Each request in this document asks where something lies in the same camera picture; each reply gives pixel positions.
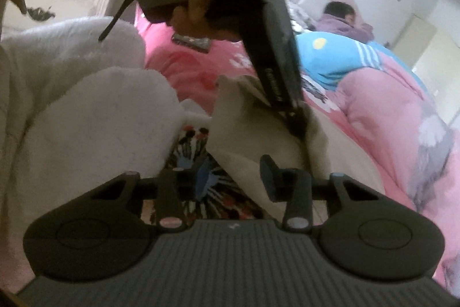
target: person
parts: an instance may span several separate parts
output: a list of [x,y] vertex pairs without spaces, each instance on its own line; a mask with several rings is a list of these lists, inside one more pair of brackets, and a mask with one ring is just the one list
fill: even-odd
[[[7,1],[0,0],[0,34]],[[24,0],[11,1],[25,11]],[[188,9],[177,8],[176,30],[227,38],[205,20],[209,2],[189,0]],[[145,46],[133,26],[118,22],[97,41],[109,22],[68,20],[0,43],[0,288],[17,291],[26,281],[19,274],[21,237],[31,220],[108,176],[126,170],[155,175],[183,125],[174,90],[158,72],[143,70]],[[58,151],[66,139],[72,139],[66,151]],[[73,154],[78,147],[86,151]],[[102,162],[107,152],[108,168]],[[68,174],[72,159],[77,168]]]
[[349,4],[330,2],[323,16],[315,24],[315,31],[339,34],[362,43],[373,41],[373,27],[369,24],[356,26],[356,11]]

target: white stripe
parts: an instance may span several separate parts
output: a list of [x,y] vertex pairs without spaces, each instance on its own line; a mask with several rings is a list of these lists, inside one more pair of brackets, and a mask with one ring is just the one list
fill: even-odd
[[366,51],[366,58],[367,61],[369,62],[369,67],[371,68],[376,68],[374,61],[372,59],[372,51],[369,51],[370,46],[367,46],[366,44],[364,45],[364,50]]
[[374,61],[375,61],[375,65],[377,66],[377,69],[382,69],[382,65],[380,64],[379,54],[377,53],[377,51],[373,47],[369,46],[369,48],[372,50],[372,54],[375,57]]
[[215,191],[214,189],[208,190],[208,195],[209,195],[211,198],[217,200],[219,203],[222,203],[222,199],[220,199],[220,198],[217,196],[217,191]]
[[355,41],[355,43],[359,51],[359,58],[361,59],[361,64],[363,66],[367,66],[367,64],[364,62],[364,53],[363,53],[363,48],[361,47],[361,43],[358,41]]

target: fluffy white blanket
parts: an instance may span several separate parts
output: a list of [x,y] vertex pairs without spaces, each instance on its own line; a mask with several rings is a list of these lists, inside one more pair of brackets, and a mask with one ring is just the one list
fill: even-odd
[[163,76],[121,67],[143,61],[131,27],[98,45],[107,20],[73,23],[8,41],[34,94],[0,217],[0,287],[12,291],[33,276],[22,251],[33,220],[124,171],[155,176],[186,119]]

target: pink comforter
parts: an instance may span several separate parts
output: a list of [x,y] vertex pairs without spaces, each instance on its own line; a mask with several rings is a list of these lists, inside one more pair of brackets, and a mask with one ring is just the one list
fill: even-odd
[[[146,68],[160,71],[177,90],[208,113],[220,74],[254,74],[240,43],[213,42],[202,54],[171,42],[173,31],[137,14],[146,41]],[[388,197],[434,221],[446,238],[435,278],[460,295],[460,135],[441,121],[432,100],[391,58],[385,72],[362,68],[348,73],[337,91],[303,76],[305,101],[323,111],[375,160]]]

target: white cloth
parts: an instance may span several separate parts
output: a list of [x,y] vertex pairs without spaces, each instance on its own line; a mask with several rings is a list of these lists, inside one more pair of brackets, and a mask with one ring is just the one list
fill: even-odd
[[220,77],[219,97],[212,114],[208,152],[241,189],[272,217],[282,220],[285,203],[268,198],[259,161],[268,154],[280,168],[307,168],[316,178],[344,173],[384,194],[381,176],[363,149],[327,116],[305,105],[305,141],[292,136],[282,118],[268,105],[254,77]]
[[3,287],[16,291],[32,277],[20,244],[33,220],[125,171],[156,176],[184,121],[163,76],[122,68],[88,76],[41,112],[7,191],[9,246],[1,261],[11,265]]
[[185,125],[191,125],[195,129],[207,128],[211,126],[211,117],[200,105],[191,99],[182,101],[181,106],[185,109]]
[[156,175],[186,122],[166,79],[141,69],[133,26],[117,23],[97,41],[109,21],[66,21],[2,41],[21,78],[13,104],[26,114],[12,135],[27,132],[0,180],[0,288],[17,291],[33,276],[22,253],[33,220],[124,171]]

